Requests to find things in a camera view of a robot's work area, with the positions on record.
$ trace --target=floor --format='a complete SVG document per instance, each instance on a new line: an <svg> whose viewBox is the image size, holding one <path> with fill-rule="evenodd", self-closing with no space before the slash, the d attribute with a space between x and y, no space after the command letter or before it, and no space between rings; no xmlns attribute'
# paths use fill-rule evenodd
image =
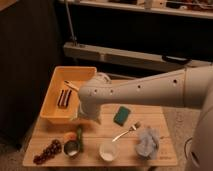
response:
<svg viewBox="0 0 213 171"><path fill-rule="evenodd" d="M163 108L163 110L177 153L179 164L177 167L159 167L155 169L155 171L183 171L186 163L183 150L184 143L193 134L193 130L199 116L199 110L168 107ZM26 168L22 166L22 160L28 141L29 138L26 138L23 148L20 151L15 151L13 148L7 145L0 144L0 171L147 171L147 168Z"/></svg>

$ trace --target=green sponge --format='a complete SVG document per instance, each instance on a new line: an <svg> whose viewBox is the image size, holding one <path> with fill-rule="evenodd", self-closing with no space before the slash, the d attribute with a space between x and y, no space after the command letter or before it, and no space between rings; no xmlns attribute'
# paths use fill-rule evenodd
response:
<svg viewBox="0 0 213 171"><path fill-rule="evenodd" d="M124 122L127 120L128 115L130 114L130 110L124 106L121 106L114 116L114 122L117 123L120 126L124 125Z"/></svg>

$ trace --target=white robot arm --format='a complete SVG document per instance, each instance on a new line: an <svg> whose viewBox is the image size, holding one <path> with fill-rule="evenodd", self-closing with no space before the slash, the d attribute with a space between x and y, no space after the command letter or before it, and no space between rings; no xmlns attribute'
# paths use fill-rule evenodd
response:
<svg viewBox="0 0 213 171"><path fill-rule="evenodd" d="M80 114L94 120L106 103L202 109L186 171L212 171L213 67L183 69L119 84L97 73L80 88L79 99Z"/></svg>

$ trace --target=white bowl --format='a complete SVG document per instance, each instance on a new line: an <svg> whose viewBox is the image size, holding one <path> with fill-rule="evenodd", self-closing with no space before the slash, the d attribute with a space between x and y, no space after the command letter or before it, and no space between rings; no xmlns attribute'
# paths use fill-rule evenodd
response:
<svg viewBox="0 0 213 171"><path fill-rule="evenodd" d="M99 154L104 161L111 162L118 155L118 147L115 142L104 141L99 148Z"/></svg>

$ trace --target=orange fruit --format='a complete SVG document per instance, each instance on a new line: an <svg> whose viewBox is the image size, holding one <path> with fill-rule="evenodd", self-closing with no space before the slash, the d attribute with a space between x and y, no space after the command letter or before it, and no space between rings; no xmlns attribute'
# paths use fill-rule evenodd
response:
<svg viewBox="0 0 213 171"><path fill-rule="evenodd" d="M63 142L64 144L69 141L69 140L77 140L77 134L75 132L67 132L63 136Z"/></svg>

